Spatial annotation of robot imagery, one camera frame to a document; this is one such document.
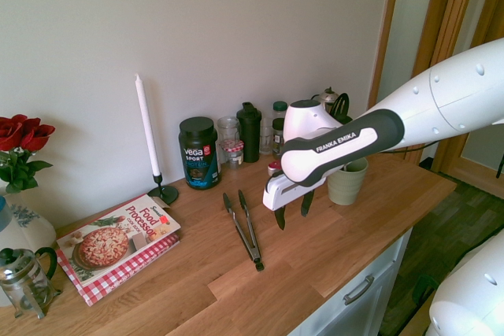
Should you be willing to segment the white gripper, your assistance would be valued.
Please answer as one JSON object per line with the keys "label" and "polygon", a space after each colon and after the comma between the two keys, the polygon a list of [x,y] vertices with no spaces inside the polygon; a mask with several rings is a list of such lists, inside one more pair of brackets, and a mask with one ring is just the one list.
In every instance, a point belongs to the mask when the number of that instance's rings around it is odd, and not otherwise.
{"label": "white gripper", "polygon": [[274,211],[276,223],[280,230],[286,225],[285,210],[287,204],[303,196],[301,214],[307,217],[313,202],[314,192],[322,186],[326,178],[318,180],[312,186],[301,186],[289,180],[282,172],[276,172],[265,185],[263,204],[266,208]]}

